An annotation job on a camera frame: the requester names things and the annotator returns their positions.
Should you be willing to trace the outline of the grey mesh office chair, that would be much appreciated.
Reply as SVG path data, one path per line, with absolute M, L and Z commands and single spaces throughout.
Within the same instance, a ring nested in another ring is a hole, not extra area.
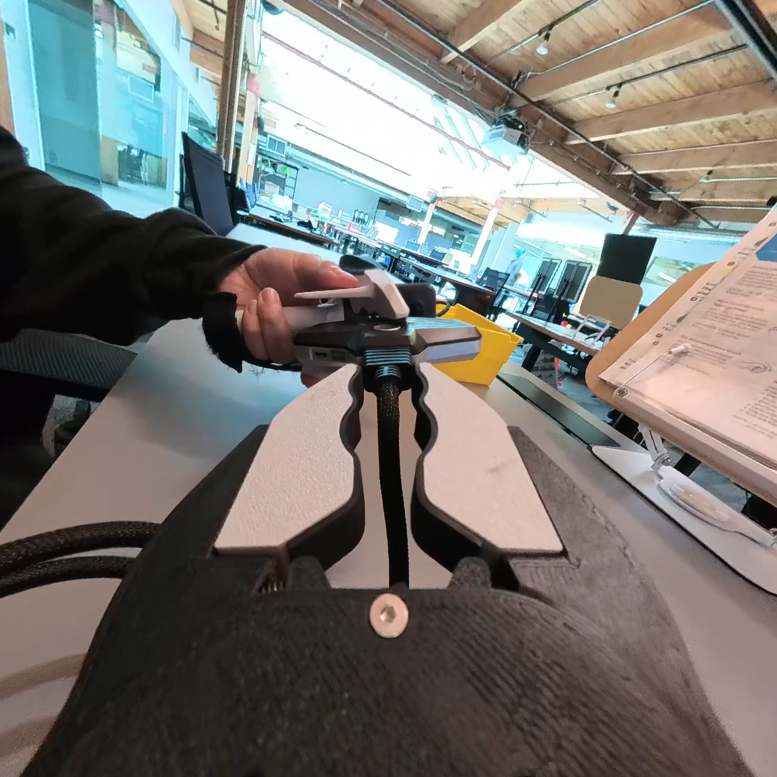
M 85 335 L 37 329 L 1 343 L 3 374 L 27 375 L 55 394 L 91 402 L 106 398 L 136 356 Z

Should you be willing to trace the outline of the black high-back office chair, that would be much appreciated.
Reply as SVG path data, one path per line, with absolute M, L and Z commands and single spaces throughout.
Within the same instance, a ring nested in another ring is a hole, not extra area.
M 194 214 L 217 236 L 236 225 L 221 157 L 182 133 L 183 169 Z

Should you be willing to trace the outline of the black hub device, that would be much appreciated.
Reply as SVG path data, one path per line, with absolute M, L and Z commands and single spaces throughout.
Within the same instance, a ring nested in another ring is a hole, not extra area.
M 420 364 L 471 361 L 480 354 L 482 335 L 455 319 L 359 318 L 315 325 L 295 335 L 294 342 L 301 372 L 312 377 L 327 377 L 347 365 L 368 377 L 388 367 L 405 376 Z

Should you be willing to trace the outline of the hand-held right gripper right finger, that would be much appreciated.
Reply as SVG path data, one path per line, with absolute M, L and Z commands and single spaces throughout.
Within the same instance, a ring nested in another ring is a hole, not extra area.
M 416 544 L 441 565 L 553 558 L 565 549 L 507 424 L 430 364 L 416 369 Z

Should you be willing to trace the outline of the beige chair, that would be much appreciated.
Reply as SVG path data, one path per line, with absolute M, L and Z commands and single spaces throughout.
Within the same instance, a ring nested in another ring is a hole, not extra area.
M 580 298 L 577 313 L 607 321 L 620 331 L 636 316 L 642 296 L 643 288 L 639 284 L 596 275 Z

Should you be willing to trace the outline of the person's left forearm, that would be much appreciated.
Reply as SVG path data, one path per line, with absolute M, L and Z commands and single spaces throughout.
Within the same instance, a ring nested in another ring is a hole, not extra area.
M 25 329 L 126 346 L 170 320 L 202 319 L 211 352 L 240 372 L 251 355 L 237 297 L 219 290 L 253 252 L 179 209 L 147 218 L 29 166 L 1 130 L 1 340 Z

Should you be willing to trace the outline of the black panel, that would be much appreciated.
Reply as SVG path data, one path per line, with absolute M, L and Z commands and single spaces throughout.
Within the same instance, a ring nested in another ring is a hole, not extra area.
M 605 234 L 597 276 L 641 285 L 655 244 L 655 237 Z

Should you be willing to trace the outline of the white desk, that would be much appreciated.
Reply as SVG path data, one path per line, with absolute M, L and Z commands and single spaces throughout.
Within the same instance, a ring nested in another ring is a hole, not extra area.
M 730 737 L 775 775 L 775 596 L 715 558 L 501 381 L 470 385 L 519 427 L 627 539 L 671 611 Z M 164 520 L 302 385 L 234 373 L 199 322 L 158 330 L 2 532 L 11 541 L 71 524 Z M 117 580 L 76 580 L 2 599 L 2 775 L 17 775 L 59 714 Z

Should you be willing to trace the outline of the instruction sheet on wooden stand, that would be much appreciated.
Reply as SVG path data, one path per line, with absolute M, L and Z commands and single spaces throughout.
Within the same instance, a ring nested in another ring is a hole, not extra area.
M 616 389 L 601 374 L 647 334 L 711 268 L 713 265 L 708 264 L 683 276 L 594 357 L 587 370 L 587 383 L 594 394 L 620 409 L 614 398 Z M 769 539 L 768 532 L 674 467 L 663 465 L 655 469 L 654 455 L 664 453 L 663 441 L 646 421 L 642 424 L 648 449 L 629 452 L 595 445 L 592 453 L 734 572 L 756 588 L 775 595 L 775 546 L 764 544 Z

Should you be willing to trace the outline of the ceiling projector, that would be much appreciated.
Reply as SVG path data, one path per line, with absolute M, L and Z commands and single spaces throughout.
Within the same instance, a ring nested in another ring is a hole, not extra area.
M 481 148 L 494 157 L 526 155 L 530 142 L 527 124 L 515 116 L 508 116 L 488 128 L 482 137 Z

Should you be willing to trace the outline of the yellow plastic bin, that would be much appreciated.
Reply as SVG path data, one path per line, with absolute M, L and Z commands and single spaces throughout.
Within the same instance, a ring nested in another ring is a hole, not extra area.
M 488 386 L 496 379 L 523 339 L 469 308 L 456 304 L 442 318 L 475 326 L 481 333 L 481 350 L 473 359 L 436 364 L 435 367 L 457 382 Z

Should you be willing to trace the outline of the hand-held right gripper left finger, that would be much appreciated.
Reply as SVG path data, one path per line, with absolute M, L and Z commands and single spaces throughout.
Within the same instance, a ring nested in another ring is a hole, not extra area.
M 331 568 L 364 534 L 361 373 L 343 366 L 277 413 L 215 540 L 221 556 L 312 557 Z

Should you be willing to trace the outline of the person's left hand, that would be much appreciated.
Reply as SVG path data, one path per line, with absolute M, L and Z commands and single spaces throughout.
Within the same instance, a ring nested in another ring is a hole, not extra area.
M 302 304 L 296 298 L 300 293 L 351 289 L 359 284 L 356 277 L 316 255 L 264 248 L 230 271 L 219 291 L 236 297 L 248 352 L 261 361 L 288 364 L 295 359 L 295 347 L 283 308 Z

